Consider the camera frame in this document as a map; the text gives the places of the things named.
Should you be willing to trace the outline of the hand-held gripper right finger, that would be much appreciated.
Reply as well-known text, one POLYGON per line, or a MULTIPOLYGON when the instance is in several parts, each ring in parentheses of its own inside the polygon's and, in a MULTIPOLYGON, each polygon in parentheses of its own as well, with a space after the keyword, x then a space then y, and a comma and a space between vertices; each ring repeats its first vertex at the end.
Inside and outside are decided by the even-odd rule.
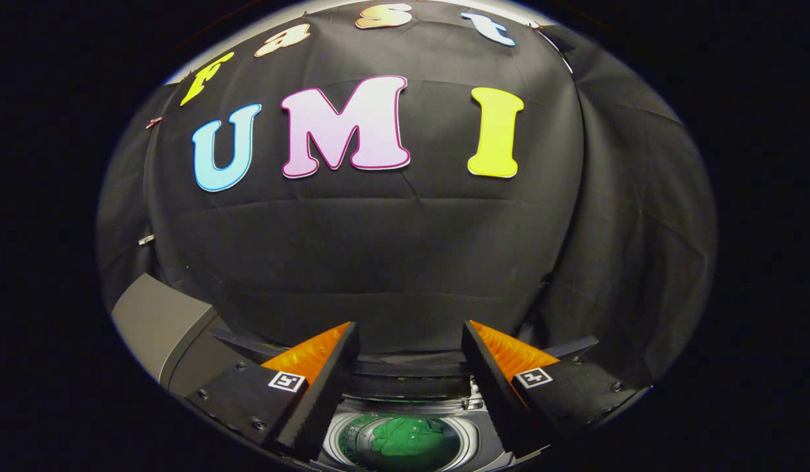
POLYGON ((651 388, 609 366, 594 336, 540 350, 466 321, 461 348, 502 447, 518 458, 587 436, 651 388))

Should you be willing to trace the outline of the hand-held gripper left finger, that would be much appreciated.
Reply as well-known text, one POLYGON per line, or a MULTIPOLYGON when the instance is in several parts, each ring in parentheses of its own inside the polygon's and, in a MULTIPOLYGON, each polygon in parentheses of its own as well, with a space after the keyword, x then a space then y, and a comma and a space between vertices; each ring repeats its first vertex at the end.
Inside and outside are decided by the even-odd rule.
POLYGON ((237 363, 184 402, 252 447, 315 460, 360 349, 359 328, 331 328, 262 364, 237 363))

